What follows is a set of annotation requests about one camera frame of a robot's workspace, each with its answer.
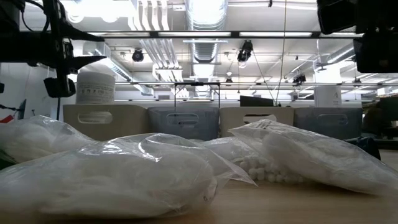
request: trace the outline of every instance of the plastic bag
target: plastic bag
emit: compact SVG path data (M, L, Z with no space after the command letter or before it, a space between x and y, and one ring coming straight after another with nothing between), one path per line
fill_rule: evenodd
M209 206L238 166L196 143L142 134L90 144L0 172L0 210L101 218L182 215Z
M45 116L0 124L0 158L16 164L94 142L69 124Z
M240 166L252 180L296 184L304 179L296 174L281 169L237 137L214 139L202 143L217 155Z
M279 166L308 179L367 194L398 193L398 172L350 143L270 120L230 131Z

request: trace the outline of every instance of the beige storage bin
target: beige storage bin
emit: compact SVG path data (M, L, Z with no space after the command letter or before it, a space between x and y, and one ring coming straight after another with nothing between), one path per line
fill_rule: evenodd
M147 110L136 105L64 105L63 120L99 141L150 132Z
M220 109L221 137L233 136L228 132L261 119L272 119L293 126L294 109L280 107L234 107Z

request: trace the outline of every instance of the white container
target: white container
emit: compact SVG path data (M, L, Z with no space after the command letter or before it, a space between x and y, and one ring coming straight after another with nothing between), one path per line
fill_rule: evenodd
M115 78L98 72L77 76L76 104L113 104Z

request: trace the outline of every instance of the storage bin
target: storage bin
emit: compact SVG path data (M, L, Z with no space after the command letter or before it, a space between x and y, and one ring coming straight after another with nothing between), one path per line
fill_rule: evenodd
M147 110L136 105L64 105L63 119L99 141L150 132Z
M294 126L340 140L361 136L361 108L297 108Z
M233 136L228 132L231 128L237 128L262 119L272 119L293 126L294 109L280 107L222 108L220 109L221 137Z
M148 112L152 132L203 141L218 137L218 108L152 107Z

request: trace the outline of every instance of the wooden table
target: wooden table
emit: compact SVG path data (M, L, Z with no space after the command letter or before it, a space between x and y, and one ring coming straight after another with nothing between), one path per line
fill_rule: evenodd
M382 159L398 169L398 152ZM2 221L0 223L22 223ZM359 194L322 184L285 185L263 182L258 187L230 181L208 210L151 220L80 220L46 223L398 223L398 199Z

